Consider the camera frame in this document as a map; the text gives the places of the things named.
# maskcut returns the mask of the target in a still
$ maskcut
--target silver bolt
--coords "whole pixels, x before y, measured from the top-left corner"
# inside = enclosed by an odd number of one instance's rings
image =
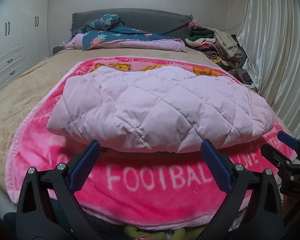
[[[237,171],[242,171],[244,169],[244,167],[241,164],[237,164],[235,166],[235,168],[236,168]]]
[[[65,168],[65,163],[60,163],[58,166],[57,166],[58,170],[64,170]]]
[[[35,171],[35,168],[33,168],[33,167],[28,169],[28,173],[29,173],[29,174],[34,173],[34,171]]]
[[[272,171],[270,169],[266,169],[265,172],[268,174],[268,175],[271,175],[272,174]]]

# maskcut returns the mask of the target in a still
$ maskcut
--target gray headboard cover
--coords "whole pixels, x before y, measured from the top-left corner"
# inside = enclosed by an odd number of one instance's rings
[[[121,20],[126,23],[126,27],[150,33],[164,34],[182,40],[188,37],[188,24],[193,19],[192,15],[182,15],[151,9],[103,9],[74,13],[72,15],[72,33],[76,29],[84,26],[86,22],[95,20],[109,13],[119,15]]]

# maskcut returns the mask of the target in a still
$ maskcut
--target blue gripper pad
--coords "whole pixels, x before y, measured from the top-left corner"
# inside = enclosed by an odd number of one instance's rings
[[[72,193],[82,189],[99,156],[100,143],[95,140],[70,175],[69,189]]]
[[[201,143],[200,151],[201,156],[206,162],[208,169],[217,183],[218,188],[228,194],[232,189],[231,175],[226,166],[218,157],[218,154],[216,153],[217,150],[210,141],[204,140]]]
[[[284,131],[279,131],[277,133],[277,138],[293,150],[297,150],[299,148],[298,140],[286,134]]]

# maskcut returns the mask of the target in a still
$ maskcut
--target satin curtain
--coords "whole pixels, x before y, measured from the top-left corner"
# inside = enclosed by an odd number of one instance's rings
[[[300,0],[247,0],[238,40],[259,94],[300,138]]]

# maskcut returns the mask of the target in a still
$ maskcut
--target beige bed sheet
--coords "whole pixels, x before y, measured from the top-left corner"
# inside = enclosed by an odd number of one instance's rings
[[[26,115],[80,61],[96,57],[140,56],[184,60],[219,68],[204,54],[192,49],[187,53],[149,49],[64,50],[46,59],[10,82],[0,91],[0,188],[5,192],[5,160],[14,133]]]

